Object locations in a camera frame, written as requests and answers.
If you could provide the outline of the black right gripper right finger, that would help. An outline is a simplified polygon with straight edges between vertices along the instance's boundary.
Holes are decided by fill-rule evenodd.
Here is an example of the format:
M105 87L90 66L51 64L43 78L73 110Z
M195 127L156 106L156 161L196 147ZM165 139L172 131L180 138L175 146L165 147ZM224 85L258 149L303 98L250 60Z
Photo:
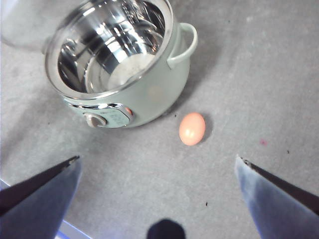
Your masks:
M263 239L317 239L319 198L236 156L243 199Z

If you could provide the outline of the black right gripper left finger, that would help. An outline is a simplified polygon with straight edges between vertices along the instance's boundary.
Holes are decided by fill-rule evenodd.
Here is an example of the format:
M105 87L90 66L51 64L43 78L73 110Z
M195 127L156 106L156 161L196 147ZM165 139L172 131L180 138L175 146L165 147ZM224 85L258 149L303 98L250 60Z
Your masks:
M53 239L74 197L81 160L73 156L0 192L2 239Z

